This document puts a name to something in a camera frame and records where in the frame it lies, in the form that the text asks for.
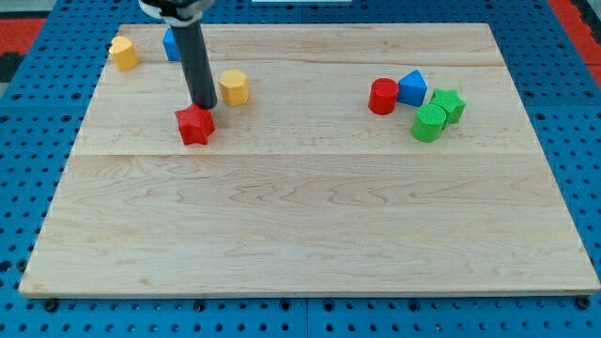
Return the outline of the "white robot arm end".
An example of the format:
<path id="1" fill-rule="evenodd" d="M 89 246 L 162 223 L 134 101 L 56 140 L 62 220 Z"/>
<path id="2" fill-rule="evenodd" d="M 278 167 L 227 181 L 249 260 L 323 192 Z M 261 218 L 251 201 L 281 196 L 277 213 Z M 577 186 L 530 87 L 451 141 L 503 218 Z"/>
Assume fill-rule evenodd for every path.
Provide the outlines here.
<path id="1" fill-rule="evenodd" d="M 177 27 L 199 22 L 203 12 L 216 0 L 139 0 L 140 9 L 148 16 Z"/>

